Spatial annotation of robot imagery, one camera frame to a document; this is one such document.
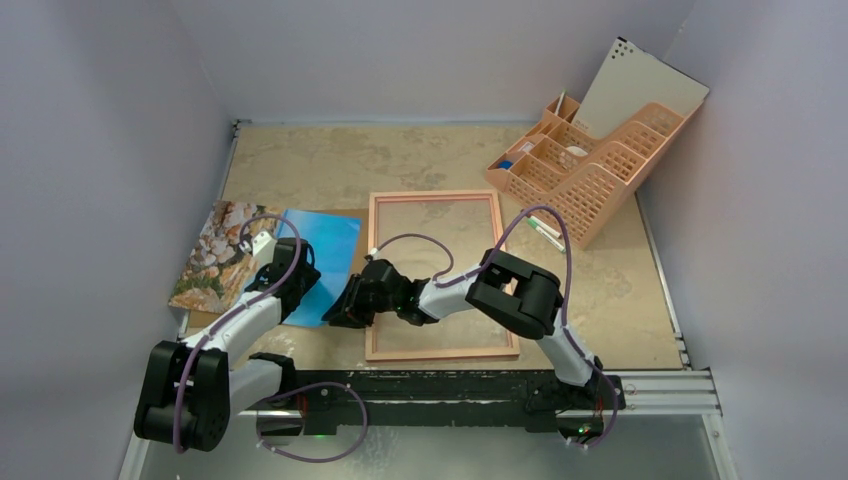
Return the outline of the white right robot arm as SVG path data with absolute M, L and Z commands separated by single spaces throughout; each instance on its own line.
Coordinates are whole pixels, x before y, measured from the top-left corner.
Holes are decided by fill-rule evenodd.
M 410 279 L 391 262 L 371 257 L 322 319 L 333 327 L 363 329 L 377 314 L 393 313 L 421 327 L 469 310 L 535 341 L 553 367 L 556 391 L 569 404 L 623 407 L 620 385 L 567 324 L 559 278 L 501 250 L 487 250 L 479 265 L 445 282 Z

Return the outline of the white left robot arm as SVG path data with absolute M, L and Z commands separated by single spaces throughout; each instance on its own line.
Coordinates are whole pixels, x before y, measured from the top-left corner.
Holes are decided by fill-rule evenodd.
M 259 401 L 284 409 L 297 399 L 296 368 L 281 354 L 238 360 L 265 333 L 282 324 L 317 285 L 312 245 L 296 237 L 253 240 L 264 265 L 232 308 L 200 333 L 156 344 L 148 358 L 133 432 L 179 453 L 209 452 L 232 416 Z

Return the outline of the pink picture frame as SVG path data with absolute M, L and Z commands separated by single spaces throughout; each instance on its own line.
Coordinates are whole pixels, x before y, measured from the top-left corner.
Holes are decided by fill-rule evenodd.
M 487 200 L 490 202 L 492 222 L 494 230 L 499 235 L 495 243 L 503 233 L 503 222 L 501 218 L 500 203 L 497 193 L 493 190 L 453 190 L 453 191 L 426 191 L 426 192 L 382 192 L 373 193 L 369 199 L 369 226 L 368 246 L 374 245 L 376 227 L 376 204 L 380 201 L 405 202 L 405 201 L 462 201 L 462 200 Z M 374 324 L 366 329 L 365 333 L 365 358 L 368 362 L 400 362 L 400 361 L 438 361 L 438 360 L 466 360 L 466 359 L 493 359 L 493 358 L 516 358 L 520 354 L 518 337 L 506 330 L 509 334 L 510 345 L 495 348 L 472 348 L 472 349 L 448 349 L 436 351 L 413 351 L 399 353 L 378 353 L 376 347 L 376 328 Z

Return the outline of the clear glass sheet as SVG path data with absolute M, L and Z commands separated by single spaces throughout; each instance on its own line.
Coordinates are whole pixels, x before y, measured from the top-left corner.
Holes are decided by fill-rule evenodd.
M 381 249 L 380 257 L 411 280 L 429 278 L 450 267 L 440 277 L 446 281 L 478 265 L 485 250 L 499 237 L 487 200 L 378 202 L 374 245 L 406 233 L 427 235 L 444 244 L 439 247 L 428 240 L 404 238 Z M 424 326 L 413 326 L 393 313 L 384 313 L 375 317 L 374 326 L 378 353 L 510 345 L 508 332 L 476 310 Z

